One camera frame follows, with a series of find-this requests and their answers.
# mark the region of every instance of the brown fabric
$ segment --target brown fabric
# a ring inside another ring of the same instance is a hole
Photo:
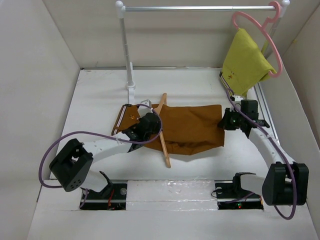
[[[122,121],[117,127],[124,108]],[[138,123],[138,117],[137,106],[122,106],[112,134]],[[183,107],[163,105],[160,117],[169,154],[193,155],[224,145],[225,131],[217,126],[222,119],[221,105]],[[146,144],[145,147],[162,151],[160,138]]]

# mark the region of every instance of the transparent plastic sheet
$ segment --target transparent plastic sheet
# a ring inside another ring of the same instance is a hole
[[[137,180],[127,187],[127,211],[215,211],[213,180]]]

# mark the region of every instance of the pink plastic hanger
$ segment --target pink plastic hanger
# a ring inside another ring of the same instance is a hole
[[[242,11],[237,11],[232,15],[232,22],[233,25],[235,26],[236,29],[239,29],[239,26],[236,23],[236,16],[240,15],[242,17],[245,17],[246,19],[248,19],[250,22],[252,22],[255,26],[257,26],[257,28],[261,31],[261,33],[264,35],[264,37],[266,38],[266,40],[269,42],[272,51],[276,57],[276,61],[278,63],[278,71],[276,73],[272,73],[271,71],[269,72],[269,76],[272,78],[276,78],[278,76],[280,76],[280,74],[282,73],[283,70],[283,64],[281,61],[281,57],[280,54],[275,46],[274,41],[272,41],[271,37],[269,36],[269,34],[266,32],[265,28],[269,23],[275,23],[280,15],[280,11],[281,11],[281,6],[277,1],[272,1],[269,3],[269,6],[274,6],[275,7],[275,16],[274,18],[270,18],[267,17],[263,23],[263,25],[261,26],[259,22],[257,22],[257,20],[255,20],[252,16],[242,12]]]

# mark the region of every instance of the yellow green cloth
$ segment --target yellow green cloth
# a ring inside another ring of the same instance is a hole
[[[220,74],[224,86],[236,95],[246,96],[255,84],[269,78],[269,71],[276,73],[247,31],[239,28]]]

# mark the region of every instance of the yellow towel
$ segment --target yellow towel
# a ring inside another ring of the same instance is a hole
[[[269,78],[269,71],[276,73],[247,31],[239,28],[220,73],[224,86],[246,96],[255,84]]]

